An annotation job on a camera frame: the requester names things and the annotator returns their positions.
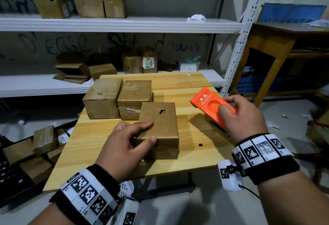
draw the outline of wooden table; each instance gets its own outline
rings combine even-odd
[[[298,37],[306,35],[325,35],[325,38],[328,38],[329,28],[322,27],[311,27],[305,24],[296,24],[296,23],[255,23],[252,26],[250,34],[248,36],[247,44],[245,50],[241,57],[239,66],[234,75],[230,95],[239,94],[236,90],[243,69],[247,62],[250,49],[256,49],[261,52],[264,52],[268,55],[271,55],[275,58],[261,88],[256,94],[254,105],[257,107],[260,106],[261,102],[267,95],[267,92],[274,81],[277,73],[279,72],[281,66],[283,65],[286,58],[307,58],[310,54],[303,56],[303,54],[290,53],[295,41]],[[323,55],[313,55],[312,57],[322,57]],[[314,93],[316,90],[306,90],[304,93]]]
[[[154,102],[175,102],[176,105],[178,159],[142,161],[129,179],[215,167],[219,160],[231,159],[232,145],[210,124],[210,118],[189,102],[203,87],[219,95],[200,72],[103,75],[102,78],[151,79]],[[91,120],[84,109],[43,190],[59,189],[77,171],[92,165],[120,121]]]

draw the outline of orange plastic tool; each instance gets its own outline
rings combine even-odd
[[[207,87],[204,87],[199,93],[190,100],[192,106],[199,108],[209,117],[211,117],[216,123],[218,123],[223,129],[225,129],[225,123],[222,117],[218,114],[218,107],[222,104],[226,104],[232,110],[235,115],[236,110],[223,100],[220,96],[213,93]]]

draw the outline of hand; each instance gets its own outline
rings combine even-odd
[[[224,104],[218,108],[218,113],[224,120],[226,132],[235,144],[249,136],[268,132],[263,113],[245,97],[233,95],[224,100],[235,103],[236,115]]]
[[[153,122],[129,124],[118,123],[106,140],[96,164],[105,169],[118,183],[124,181],[155,145],[156,137],[145,139],[133,147],[134,137],[149,129]]]

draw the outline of metal shelving unit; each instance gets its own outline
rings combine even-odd
[[[223,0],[220,2],[218,16],[220,16]],[[243,54],[254,14],[257,7],[260,7],[258,2],[259,0],[249,0],[239,22],[226,19],[187,21],[186,18],[175,17],[93,19],[73,16],[68,19],[42,19],[39,15],[1,14],[0,31],[237,34],[238,38],[224,79],[211,68],[200,70],[214,87],[223,87],[220,93],[226,96]],[[225,44],[216,59],[220,58],[224,48]],[[53,74],[0,76],[0,98],[86,93],[93,83],[91,79],[78,85],[54,80],[53,76]]]

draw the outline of black cable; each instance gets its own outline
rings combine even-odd
[[[251,192],[252,194],[254,194],[255,196],[257,196],[257,198],[260,200],[261,198],[255,193],[255,192],[253,192],[252,190],[250,190],[250,189],[248,189],[248,188],[246,188],[245,186],[242,186],[242,185],[238,185],[240,188],[243,188],[243,189],[245,189],[245,190],[248,190],[249,192]]]

